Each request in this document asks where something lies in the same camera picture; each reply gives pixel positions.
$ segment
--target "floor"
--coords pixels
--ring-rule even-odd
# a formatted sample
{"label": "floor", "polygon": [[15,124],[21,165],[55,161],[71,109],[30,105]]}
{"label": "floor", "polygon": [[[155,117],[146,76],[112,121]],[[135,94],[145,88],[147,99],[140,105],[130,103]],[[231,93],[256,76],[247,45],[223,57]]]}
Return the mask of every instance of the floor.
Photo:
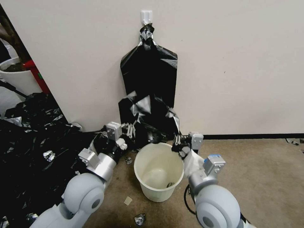
{"label": "floor", "polygon": [[[227,164],[219,184],[232,192],[243,215],[258,228],[304,227],[304,144],[285,139],[204,140],[199,154],[221,154]],[[135,153],[129,153],[135,159]],[[134,216],[145,213],[142,227],[200,227],[183,200],[186,179],[165,202],[149,201],[142,193],[133,164],[115,167],[101,207],[85,228],[138,227]],[[129,196],[129,206],[123,202]],[[192,209],[194,204],[188,198]]]}

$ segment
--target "baseboard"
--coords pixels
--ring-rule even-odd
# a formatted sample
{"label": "baseboard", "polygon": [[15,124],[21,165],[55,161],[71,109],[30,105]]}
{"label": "baseboard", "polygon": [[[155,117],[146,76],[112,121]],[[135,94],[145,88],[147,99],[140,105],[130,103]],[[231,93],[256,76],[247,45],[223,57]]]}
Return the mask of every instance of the baseboard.
{"label": "baseboard", "polygon": [[204,135],[204,139],[262,139],[262,138],[304,138],[304,133],[251,134],[251,135]]}

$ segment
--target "cable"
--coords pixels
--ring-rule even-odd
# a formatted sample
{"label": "cable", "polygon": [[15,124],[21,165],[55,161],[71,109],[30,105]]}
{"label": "cable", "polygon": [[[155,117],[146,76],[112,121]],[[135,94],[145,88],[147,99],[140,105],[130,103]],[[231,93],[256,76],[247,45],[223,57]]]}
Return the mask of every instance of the cable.
{"label": "cable", "polygon": [[192,214],[195,214],[194,211],[192,211],[189,207],[189,205],[187,204],[187,200],[186,200],[186,195],[187,195],[187,191],[188,189],[190,188],[190,185],[187,185],[186,189],[185,189],[185,192],[184,192],[184,202],[185,202],[185,205],[187,207],[187,209],[192,213]]}

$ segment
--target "white bucket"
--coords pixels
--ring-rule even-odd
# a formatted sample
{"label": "white bucket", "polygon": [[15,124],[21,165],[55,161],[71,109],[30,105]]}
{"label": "white bucket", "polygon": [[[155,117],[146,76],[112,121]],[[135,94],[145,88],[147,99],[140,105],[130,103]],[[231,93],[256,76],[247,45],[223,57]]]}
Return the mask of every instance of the white bucket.
{"label": "white bucket", "polygon": [[137,154],[134,172],[142,192],[151,201],[167,200],[184,176],[183,161],[166,143],[148,144]]}

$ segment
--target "plant pot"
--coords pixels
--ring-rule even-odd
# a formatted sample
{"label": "plant pot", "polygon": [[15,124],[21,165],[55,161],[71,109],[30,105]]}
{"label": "plant pot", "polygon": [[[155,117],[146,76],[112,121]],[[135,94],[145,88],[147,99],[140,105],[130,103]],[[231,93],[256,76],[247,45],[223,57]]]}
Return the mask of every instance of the plant pot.
{"label": "plant pot", "polygon": [[35,92],[42,92],[40,86],[38,85],[30,70],[19,72],[3,71],[7,69],[10,65],[19,62],[19,58],[16,57],[0,63],[0,77],[4,78],[6,82],[16,87],[18,91],[24,93],[25,95],[30,95]]}

